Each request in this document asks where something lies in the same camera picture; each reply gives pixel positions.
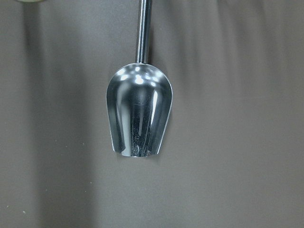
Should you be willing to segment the wooden cup stand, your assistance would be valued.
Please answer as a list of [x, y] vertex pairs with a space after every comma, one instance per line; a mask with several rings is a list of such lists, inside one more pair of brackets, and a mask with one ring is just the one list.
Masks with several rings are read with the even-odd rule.
[[21, 2], [21, 3], [25, 3], [25, 4], [36, 4], [36, 3], [41, 3], [41, 2], [44, 2], [46, 0], [16, 0], [18, 2]]

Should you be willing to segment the steel ice scoop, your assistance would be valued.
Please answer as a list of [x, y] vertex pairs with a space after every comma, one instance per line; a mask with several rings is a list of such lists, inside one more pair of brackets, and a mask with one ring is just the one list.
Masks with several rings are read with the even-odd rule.
[[113, 151], [149, 157], [160, 151], [173, 91], [167, 76], [148, 64], [152, 1], [139, 2], [136, 59], [111, 78], [106, 104]]

